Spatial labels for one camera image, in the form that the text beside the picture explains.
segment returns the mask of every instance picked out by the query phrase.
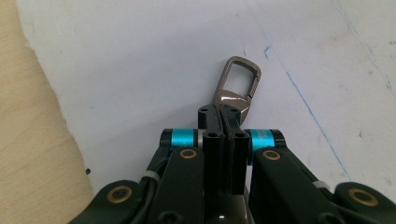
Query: brass screw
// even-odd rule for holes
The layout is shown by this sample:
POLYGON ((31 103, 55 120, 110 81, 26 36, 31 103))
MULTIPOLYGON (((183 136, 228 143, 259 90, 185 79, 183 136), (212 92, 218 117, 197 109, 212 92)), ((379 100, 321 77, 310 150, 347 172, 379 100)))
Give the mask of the brass screw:
POLYGON ((372 193, 367 192, 364 189, 350 189, 348 194, 353 200, 366 206, 375 207, 379 204, 378 199, 372 193), (358 196, 358 194, 367 196, 368 199, 362 199, 358 196))
POLYGON ((127 201, 132 195, 132 189, 128 186, 116 186, 108 192, 107 200, 111 203, 123 203, 127 201))
POLYGON ((262 155, 270 161, 277 161, 280 159, 280 154, 273 150, 265 150, 262 155))
POLYGON ((194 149, 186 148, 181 150, 178 155, 186 160, 192 159, 197 156, 197 152, 194 149))

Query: carabiner loop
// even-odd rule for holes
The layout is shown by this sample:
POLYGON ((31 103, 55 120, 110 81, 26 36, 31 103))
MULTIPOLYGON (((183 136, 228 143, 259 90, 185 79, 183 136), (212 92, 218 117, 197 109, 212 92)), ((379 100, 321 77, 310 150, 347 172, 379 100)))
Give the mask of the carabiner loop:
POLYGON ((215 95, 213 97, 213 104, 216 106, 216 108, 219 108, 220 105, 230 105, 239 109, 241 111, 242 124, 248 115, 251 99, 253 98, 261 76, 262 71, 260 70, 260 67, 257 66, 257 64, 238 56, 231 57, 224 66, 224 70, 221 74, 219 84, 216 87, 215 95), (233 64, 245 67, 253 74, 253 79, 250 82, 250 87, 246 97, 243 97, 233 91, 227 91, 223 89, 233 64))

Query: blue pen mark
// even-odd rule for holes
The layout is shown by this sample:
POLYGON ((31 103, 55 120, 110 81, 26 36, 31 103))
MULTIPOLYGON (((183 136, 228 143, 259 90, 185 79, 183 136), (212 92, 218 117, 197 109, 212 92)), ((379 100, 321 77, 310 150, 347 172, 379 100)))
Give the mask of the blue pen mark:
POLYGON ((388 74, 384 74, 382 72, 382 70, 379 68, 379 66, 376 64, 376 59, 375 59, 375 55, 373 50, 370 48, 370 46, 366 43, 363 42, 363 40, 361 39, 361 35, 359 34, 358 30, 355 28, 355 26, 353 25, 352 21, 350 20, 350 18, 348 17, 346 11, 344 10, 341 1, 340 0, 335 0, 336 4, 338 5, 335 6, 335 8, 338 10, 338 12, 341 14, 341 16, 343 17, 344 21, 346 22, 346 26, 347 28, 352 32, 352 34, 358 39, 358 41, 360 42, 361 46, 364 49, 368 49, 369 52, 369 57, 368 60, 369 62, 376 68, 376 70, 379 72, 379 74, 381 74, 382 79, 385 82, 385 86, 387 87, 387 89, 391 92, 391 94, 393 95, 393 97, 396 97, 396 92, 392 91, 392 86, 390 84, 389 81, 389 76, 388 74))
POLYGON ((264 50, 264 55, 265 55, 265 58, 268 60, 268 54, 267 54, 267 50, 269 49, 269 48, 271 48, 272 47, 272 45, 269 45, 269 46, 267 46, 267 48, 265 48, 265 50, 264 50))
MULTIPOLYGON (((256 24, 258 25, 258 27, 260 28, 260 30, 262 31, 262 34, 267 38, 270 39, 267 35, 267 33, 264 31, 262 24, 259 22, 259 20, 256 17, 256 14, 253 12, 252 8, 250 7, 250 5, 248 4, 247 0, 245 0, 245 4, 248 7, 248 10, 250 11, 250 15, 252 15, 254 21, 256 22, 256 24)), ((318 122, 317 117, 315 116, 315 114, 312 112, 311 107, 309 106, 308 102, 305 100, 305 98, 303 97, 303 94, 300 92, 300 89, 298 88, 297 84, 294 82, 294 80, 292 79, 290 73, 288 72, 288 70, 286 69, 285 64, 283 64, 283 62, 280 60, 280 57, 278 56, 276 49, 272 46, 272 44, 270 44, 269 46, 266 47, 265 51, 264 51, 264 55, 266 56, 266 58, 268 59, 268 55, 266 54, 266 51, 269 49, 269 47, 272 47, 273 53, 275 54, 277 60, 279 61, 280 65, 283 67, 283 69, 286 72, 286 75, 288 76, 291 84, 293 85, 294 89, 297 90, 297 93, 300 95, 300 98, 303 100, 306 108, 309 111, 309 114, 311 115, 312 119, 314 120, 314 122, 317 124, 318 128, 320 129, 320 132, 322 133, 322 135, 324 136, 324 138, 326 139, 326 142, 329 144, 330 149, 332 150, 332 154, 334 155, 334 157, 337 159, 338 163, 341 165, 341 168, 343 169, 344 173, 346 174, 346 177, 349 179, 349 181, 351 181, 351 177, 349 176, 349 173, 347 172, 347 168, 345 167, 345 165, 342 163, 341 159, 338 157, 337 153, 335 152, 334 147, 332 146, 332 143, 329 139, 329 137, 327 136, 327 134, 324 132, 323 128, 321 127, 320 123, 318 122)))

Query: wooden table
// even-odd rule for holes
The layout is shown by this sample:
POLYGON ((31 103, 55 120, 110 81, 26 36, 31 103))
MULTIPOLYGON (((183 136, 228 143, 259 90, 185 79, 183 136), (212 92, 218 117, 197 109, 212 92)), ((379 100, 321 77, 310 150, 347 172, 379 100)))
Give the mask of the wooden table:
POLYGON ((0 1, 0 223, 65 223, 92 197, 15 1, 0 1))

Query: white paper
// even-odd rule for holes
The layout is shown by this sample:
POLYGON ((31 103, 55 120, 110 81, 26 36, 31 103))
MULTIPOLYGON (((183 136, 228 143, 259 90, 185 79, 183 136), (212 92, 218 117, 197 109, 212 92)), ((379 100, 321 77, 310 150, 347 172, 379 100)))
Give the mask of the white paper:
POLYGON ((196 128, 238 55, 262 69, 244 129, 396 201, 394 1, 17 2, 95 192, 138 181, 164 128, 196 128))

